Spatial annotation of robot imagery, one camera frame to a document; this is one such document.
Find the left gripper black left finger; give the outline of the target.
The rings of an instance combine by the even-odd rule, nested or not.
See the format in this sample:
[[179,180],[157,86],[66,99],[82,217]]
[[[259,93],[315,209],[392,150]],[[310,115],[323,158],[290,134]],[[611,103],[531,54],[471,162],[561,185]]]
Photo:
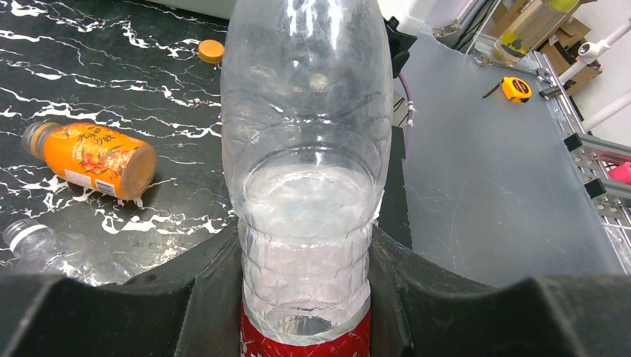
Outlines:
[[123,285],[1,278],[3,356],[238,356],[236,225]]

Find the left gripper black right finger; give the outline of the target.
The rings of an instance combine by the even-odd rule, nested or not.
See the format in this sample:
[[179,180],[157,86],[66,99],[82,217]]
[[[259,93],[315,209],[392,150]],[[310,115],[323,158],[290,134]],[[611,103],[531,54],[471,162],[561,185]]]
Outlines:
[[630,278],[537,276],[497,289],[375,228],[373,356],[628,356]]

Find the clear plastic bottle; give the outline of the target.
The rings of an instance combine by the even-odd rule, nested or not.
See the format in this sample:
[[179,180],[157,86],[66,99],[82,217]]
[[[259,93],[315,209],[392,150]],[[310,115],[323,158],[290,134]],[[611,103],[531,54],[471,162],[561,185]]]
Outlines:
[[5,228],[2,239],[17,259],[15,274],[61,274],[88,284],[125,283],[123,264],[99,242],[55,231],[35,219],[20,219]]

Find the red label water bottle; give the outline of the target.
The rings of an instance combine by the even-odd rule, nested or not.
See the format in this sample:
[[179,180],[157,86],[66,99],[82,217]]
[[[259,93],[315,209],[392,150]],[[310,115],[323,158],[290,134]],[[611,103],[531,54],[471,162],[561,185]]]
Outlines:
[[376,1],[238,1],[220,79],[242,356],[367,356],[393,88]]

